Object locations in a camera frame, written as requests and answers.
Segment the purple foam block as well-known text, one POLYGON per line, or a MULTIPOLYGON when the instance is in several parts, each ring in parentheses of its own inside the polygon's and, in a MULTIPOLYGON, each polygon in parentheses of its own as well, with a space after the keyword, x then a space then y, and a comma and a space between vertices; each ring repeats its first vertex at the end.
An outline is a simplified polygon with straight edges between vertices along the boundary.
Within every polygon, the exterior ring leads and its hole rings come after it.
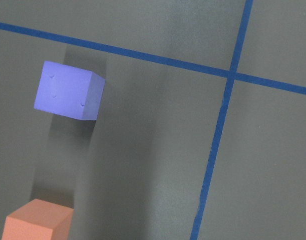
POLYGON ((43 64, 34 108, 83 121, 97 120, 105 79, 52 61, 43 64))

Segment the orange foam block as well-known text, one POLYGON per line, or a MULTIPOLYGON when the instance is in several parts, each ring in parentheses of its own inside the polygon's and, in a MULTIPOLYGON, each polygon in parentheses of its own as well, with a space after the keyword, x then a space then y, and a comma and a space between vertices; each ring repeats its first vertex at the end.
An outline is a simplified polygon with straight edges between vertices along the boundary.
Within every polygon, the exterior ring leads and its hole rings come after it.
POLYGON ((34 199, 5 219, 3 240, 66 240, 74 209, 34 199))

